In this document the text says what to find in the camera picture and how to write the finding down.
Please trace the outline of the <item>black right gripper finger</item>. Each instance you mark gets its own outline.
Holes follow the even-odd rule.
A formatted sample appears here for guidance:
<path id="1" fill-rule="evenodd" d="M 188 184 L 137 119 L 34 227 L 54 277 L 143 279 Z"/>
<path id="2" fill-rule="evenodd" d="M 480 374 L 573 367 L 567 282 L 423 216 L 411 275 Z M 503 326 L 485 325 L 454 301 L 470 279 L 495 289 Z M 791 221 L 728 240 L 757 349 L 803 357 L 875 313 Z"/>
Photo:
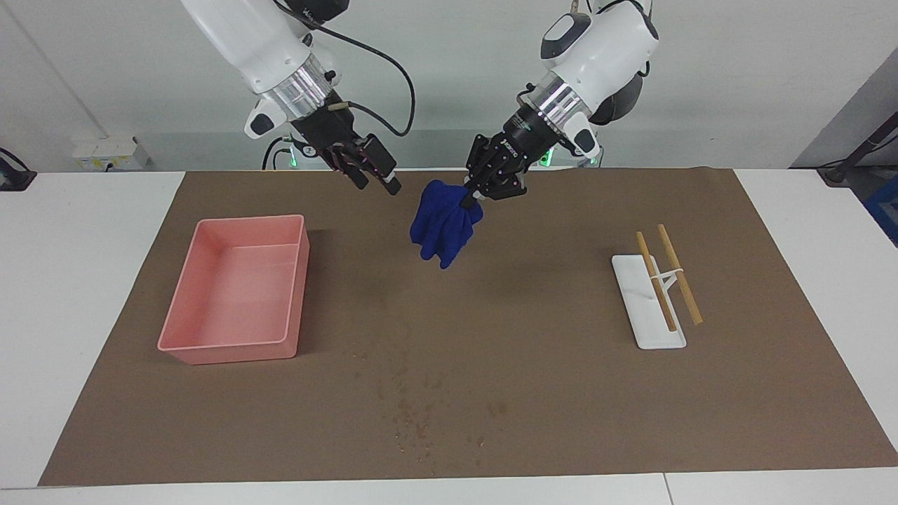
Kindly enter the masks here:
<path id="1" fill-rule="evenodd" d="M 360 191 L 368 186 L 368 177 L 363 174 L 356 158 L 347 150 L 345 144 L 331 144 L 329 147 L 321 148 L 319 156 L 331 170 L 345 175 Z"/>
<path id="2" fill-rule="evenodd" d="M 401 190 L 401 182 L 395 176 L 396 160 L 376 135 L 369 133 L 355 140 L 355 163 L 362 173 L 381 183 L 391 195 Z"/>

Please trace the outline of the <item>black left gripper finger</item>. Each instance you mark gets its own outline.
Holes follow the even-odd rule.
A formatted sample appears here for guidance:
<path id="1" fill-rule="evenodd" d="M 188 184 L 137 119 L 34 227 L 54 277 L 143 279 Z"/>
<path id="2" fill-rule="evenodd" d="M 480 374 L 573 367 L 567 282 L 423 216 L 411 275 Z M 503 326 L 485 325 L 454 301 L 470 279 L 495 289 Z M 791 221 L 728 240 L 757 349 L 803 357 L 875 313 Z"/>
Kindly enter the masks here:
<path id="1" fill-rule="evenodd" d="M 485 174 L 484 197 L 499 201 L 500 199 L 522 196 L 527 192 L 523 181 L 527 173 L 526 164 L 488 164 Z"/>
<path id="2" fill-rule="evenodd" d="M 494 192 L 495 172 L 492 159 L 496 154 L 496 146 L 491 137 L 476 135 L 467 159 L 467 176 L 463 182 L 465 195 L 460 207 L 472 210 L 481 199 L 490 198 Z"/>

